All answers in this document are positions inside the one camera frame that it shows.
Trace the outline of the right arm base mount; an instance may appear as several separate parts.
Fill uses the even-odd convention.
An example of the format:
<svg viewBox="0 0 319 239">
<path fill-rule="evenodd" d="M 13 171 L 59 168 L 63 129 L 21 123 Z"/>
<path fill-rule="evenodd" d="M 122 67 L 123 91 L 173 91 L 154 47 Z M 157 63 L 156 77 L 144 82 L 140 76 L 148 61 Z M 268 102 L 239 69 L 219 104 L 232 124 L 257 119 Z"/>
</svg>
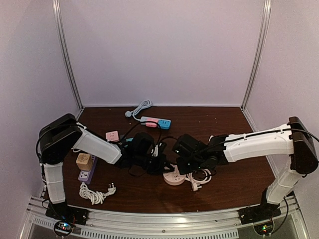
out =
<svg viewBox="0 0 319 239">
<path fill-rule="evenodd" d="M 259 236 L 270 236 L 274 231 L 275 223 L 273 218 L 281 215 L 278 205 L 259 204 L 245 207 L 238 210 L 238 215 L 242 225 L 253 224 L 255 233 Z"/>
</svg>

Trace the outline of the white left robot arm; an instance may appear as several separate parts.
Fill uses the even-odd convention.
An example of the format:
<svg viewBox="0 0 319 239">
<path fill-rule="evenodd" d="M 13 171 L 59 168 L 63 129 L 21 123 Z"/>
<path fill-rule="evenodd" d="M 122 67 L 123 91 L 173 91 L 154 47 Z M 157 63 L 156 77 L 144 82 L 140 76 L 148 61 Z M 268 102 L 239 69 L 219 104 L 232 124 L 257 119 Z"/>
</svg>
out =
<svg viewBox="0 0 319 239">
<path fill-rule="evenodd" d="M 165 156 L 163 146 L 149 134 L 137 133 L 128 141 L 125 134 L 119 141 L 111 141 L 97 135 L 66 114 L 44 127 L 35 146 L 35 152 L 42 167 L 52 212 L 61 221 L 67 221 L 72 211 L 66 204 L 63 185 L 63 161 L 70 150 L 77 149 L 105 162 L 125 168 L 141 167 L 149 174 L 161 173 Z"/>
</svg>

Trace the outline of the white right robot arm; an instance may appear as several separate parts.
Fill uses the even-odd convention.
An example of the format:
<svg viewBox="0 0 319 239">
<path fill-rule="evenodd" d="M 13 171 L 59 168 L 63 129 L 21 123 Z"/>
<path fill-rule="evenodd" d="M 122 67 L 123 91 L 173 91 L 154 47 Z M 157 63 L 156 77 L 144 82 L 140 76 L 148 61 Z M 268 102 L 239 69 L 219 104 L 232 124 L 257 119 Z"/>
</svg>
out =
<svg viewBox="0 0 319 239">
<path fill-rule="evenodd" d="M 288 155 L 291 161 L 265 190 L 262 203 L 256 208 L 256 216 L 265 220 L 302 177 L 318 168 L 314 140 L 316 137 L 307 131 L 298 117 L 290 117 L 288 123 L 269 130 L 211 136 L 208 144 L 184 134 L 172 150 L 179 156 L 176 162 L 180 174 L 199 169 L 213 170 L 219 165 L 253 157 Z"/>
</svg>

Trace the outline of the pink cube socket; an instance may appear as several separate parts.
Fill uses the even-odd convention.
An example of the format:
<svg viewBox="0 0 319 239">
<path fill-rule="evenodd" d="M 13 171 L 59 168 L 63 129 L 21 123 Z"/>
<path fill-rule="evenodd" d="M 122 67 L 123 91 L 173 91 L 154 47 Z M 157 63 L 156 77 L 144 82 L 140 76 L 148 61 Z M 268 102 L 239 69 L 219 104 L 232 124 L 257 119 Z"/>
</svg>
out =
<svg viewBox="0 0 319 239">
<path fill-rule="evenodd" d="M 117 130 L 105 133 L 107 141 L 118 142 L 120 140 L 119 133 Z"/>
</svg>

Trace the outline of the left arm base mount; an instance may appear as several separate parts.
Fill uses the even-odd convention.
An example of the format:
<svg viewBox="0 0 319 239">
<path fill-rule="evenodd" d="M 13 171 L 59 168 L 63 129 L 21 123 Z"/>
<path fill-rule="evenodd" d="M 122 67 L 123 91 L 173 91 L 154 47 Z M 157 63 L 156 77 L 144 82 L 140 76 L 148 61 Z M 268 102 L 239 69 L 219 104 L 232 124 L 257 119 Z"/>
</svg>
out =
<svg viewBox="0 0 319 239">
<path fill-rule="evenodd" d="M 53 225 L 54 233 L 61 238 L 72 234 L 77 225 L 85 226 L 89 211 L 87 209 L 69 206 L 67 202 L 53 204 L 49 201 L 45 215 L 56 219 Z"/>
</svg>

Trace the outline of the round pink power socket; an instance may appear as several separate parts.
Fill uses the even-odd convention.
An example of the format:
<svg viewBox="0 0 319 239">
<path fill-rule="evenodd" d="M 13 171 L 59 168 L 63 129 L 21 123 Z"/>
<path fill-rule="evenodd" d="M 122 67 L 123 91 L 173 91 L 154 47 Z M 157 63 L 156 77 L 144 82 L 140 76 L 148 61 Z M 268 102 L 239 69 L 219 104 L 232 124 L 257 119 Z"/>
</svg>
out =
<svg viewBox="0 0 319 239">
<path fill-rule="evenodd" d="M 164 182 L 171 186 L 181 185 L 186 180 L 186 175 L 181 175 L 177 165 L 173 165 L 174 171 L 163 174 Z"/>
</svg>

